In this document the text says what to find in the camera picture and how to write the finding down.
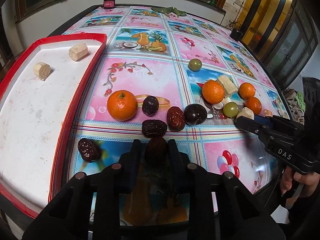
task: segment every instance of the tangerine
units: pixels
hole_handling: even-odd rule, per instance
[[[220,85],[217,81],[208,80],[202,86],[202,95],[208,103],[212,105],[218,104],[224,98],[223,86]]]
[[[247,98],[244,105],[251,109],[254,114],[260,114],[262,106],[259,99],[253,97],[253,98]]]
[[[256,89],[252,84],[245,82],[240,85],[238,92],[243,99],[247,99],[254,97]]]
[[[126,121],[137,112],[138,102],[134,94],[127,90],[113,92],[107,101],[107,109],[113,119]]]

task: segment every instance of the bottle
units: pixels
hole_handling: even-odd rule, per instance
[[[113,9],[116,6],[116,0],[103,0],[104,9]]]

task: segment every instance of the beige block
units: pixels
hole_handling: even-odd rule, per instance
[[[247,107],[242,108],[242,110],[237,114],[237,118],[240,116],[248,117],[248,118],[254,120],[253,111]]]
[[[219,76],[217,82],[223,86],[225,98],[231,97],[234,93],[238,92],[237,87],[226,75]]]
[[[41,80],[45,80],[51,73],[50,65],[44,62],[38,62],[33,67],[34,74]]]
[[[88,47],[85,43],[79,43],[69,49],[69,56],[74,61],[78,61],[87,55]]]

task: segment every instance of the dried red date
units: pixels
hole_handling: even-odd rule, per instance
[[[78,150],[80,152],[82,159],[85,162],[89,162],[89,163],[94,162],[101,157],[100,149],[97,149],[93,141],[87,138],[82,138],[79,140]]]
[[[148,142],[144,152],[144,160],[151,167],[160,167],[165,163],[168,144],[162,137],[154,137]]]
[[[172,106],[167,112],[167,123],[171,131],[181,131],[185,125],[182,110],[177,106]]]
[[[147,96],[143,100],[142,112],[147,116],[154,116],[159,109],[159,101],[154,96]]]
[[[142,134],[145,137],[152,138],[157,136],[164,136],[167,132],[167,125],[165,122],[156,119],[145,120],[142,123]]]

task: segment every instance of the wire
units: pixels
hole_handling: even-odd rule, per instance
[[[228,28],[228,26],[231,27],[231,24],[233,24],[233,25],[232,25],[232,28],[233,28],[233,27],[238,23],[238,20],[239,20],[238,16],[239,16],[239,13],[240,13],[240,11],[241,11],[241,8],[244,8],[244,6],[243,6],[244,1],[245,1],[245,0],[243,0],[243,1],[242,1],[242,4],[240,5],[240,8],[239,8],[239,11],[238,11],[238,14],[237,14],[236,18],[235,18],[234,20],[229,20],[230,23],[229,23],[228,25],[226,25],[226,28]]]

